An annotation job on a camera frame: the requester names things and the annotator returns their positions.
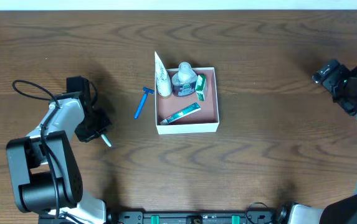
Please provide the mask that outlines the green toothbrush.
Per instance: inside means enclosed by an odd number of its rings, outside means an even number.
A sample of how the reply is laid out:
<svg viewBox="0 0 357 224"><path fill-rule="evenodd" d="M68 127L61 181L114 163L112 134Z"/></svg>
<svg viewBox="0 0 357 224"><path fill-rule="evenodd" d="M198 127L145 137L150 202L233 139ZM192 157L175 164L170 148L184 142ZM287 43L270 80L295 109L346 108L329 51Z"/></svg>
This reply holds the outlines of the green toothbrush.
<svg viewBox="0 0 357 224"><path fill-rule="evenodd" d="M110 140L107 138L107 136L105 134L102 134L101 135L101 138L103 139L103 141L105 142L105 144L108 146L108 147L112 147L112 143L110 142Z"/></svg>

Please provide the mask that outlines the blue disposable razor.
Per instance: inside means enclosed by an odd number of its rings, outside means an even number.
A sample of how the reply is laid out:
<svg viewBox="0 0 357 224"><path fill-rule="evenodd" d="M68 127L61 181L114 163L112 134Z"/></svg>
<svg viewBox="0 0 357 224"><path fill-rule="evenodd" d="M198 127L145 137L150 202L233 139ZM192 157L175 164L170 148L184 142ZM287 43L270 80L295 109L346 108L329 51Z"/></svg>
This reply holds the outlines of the blue disposable razor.
<svg viewBox="0 0 357 224"><path fill-rule="evenodd" d="M149 95L149 94L153 95L153 94L155 93L154 90L149 89L149 88L147 88L147 87L143 87L143 91L144 91L144 94L143 94L142 99L141 99L141 101L140 101L140 103L139 103L139 105L138 105L138 107L137 107L137 110L136 110L136 112L135 112L135 114L134 114L134 118L135 118L135 119L138 119L138 118L139 118L139 116L140 116L140 114L141 114L141 111L142 111L142 109L143 109L143 107L144 107L144 105L145 105L145 103L146 103L146 100L147 100L148 95Z"/></svg>

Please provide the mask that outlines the white Pantene tube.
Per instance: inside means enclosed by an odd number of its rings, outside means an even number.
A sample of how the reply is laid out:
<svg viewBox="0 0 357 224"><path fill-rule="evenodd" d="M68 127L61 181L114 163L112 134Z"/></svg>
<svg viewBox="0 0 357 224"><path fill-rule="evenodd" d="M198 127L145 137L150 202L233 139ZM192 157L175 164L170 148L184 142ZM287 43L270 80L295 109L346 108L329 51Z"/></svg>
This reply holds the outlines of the white Pantene tube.
<svg viewBox="0 0 357 224"><path fill-rule="evenodd" d="M159 57L155 52L155 77L158 94L164 98L172 94L171 79Z"/></svg>

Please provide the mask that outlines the Colgate toothpaste tube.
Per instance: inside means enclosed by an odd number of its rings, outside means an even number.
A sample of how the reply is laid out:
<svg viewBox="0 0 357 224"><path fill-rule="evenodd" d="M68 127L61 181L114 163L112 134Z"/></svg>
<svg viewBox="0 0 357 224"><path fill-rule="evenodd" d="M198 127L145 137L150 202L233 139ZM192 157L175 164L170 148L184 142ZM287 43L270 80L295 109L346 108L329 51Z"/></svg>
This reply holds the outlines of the Colgate toothpaste tube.
<svg viewBox="0 0 357 224"><path fill-rule="evenodd" d="M160 125L168 125L171 124L183 117L186 117L190 114L193 114L195 112L201 111L201 107L198 103L193 103L189 106L187 106L186 108L172 114L171 116L168 116L167 118L165 118L164 120L162 120L160 122Z"/></svg>

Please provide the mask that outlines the green white soap box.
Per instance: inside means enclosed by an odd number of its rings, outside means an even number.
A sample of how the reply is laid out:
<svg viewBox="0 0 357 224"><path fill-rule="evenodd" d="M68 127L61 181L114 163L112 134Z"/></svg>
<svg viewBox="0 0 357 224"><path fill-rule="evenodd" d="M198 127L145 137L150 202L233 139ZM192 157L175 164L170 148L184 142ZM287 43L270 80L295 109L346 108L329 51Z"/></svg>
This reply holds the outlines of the green white soap box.
<svg viewBox="0 0 357 224"><path fill-rule="evenodd" d="M207 78L205 75L198 75L195 91L199 101L205 101L207 95Z"/></svg>

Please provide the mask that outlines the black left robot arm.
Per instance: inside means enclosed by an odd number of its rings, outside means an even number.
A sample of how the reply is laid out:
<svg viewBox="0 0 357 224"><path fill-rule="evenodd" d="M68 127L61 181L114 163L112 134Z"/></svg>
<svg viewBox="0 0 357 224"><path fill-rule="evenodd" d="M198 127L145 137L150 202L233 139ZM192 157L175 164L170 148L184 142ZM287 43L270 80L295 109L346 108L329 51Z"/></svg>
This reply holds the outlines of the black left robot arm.
<svg viewBox="0 0 357 224"><path fill-rule="evenodd" d="M102 136L109 124L84 90L51 98L39 125L6 146L18 210L38 214L39 223L108 223L105 202L83 189L70 140L77 136L89 142Z"/></svg>

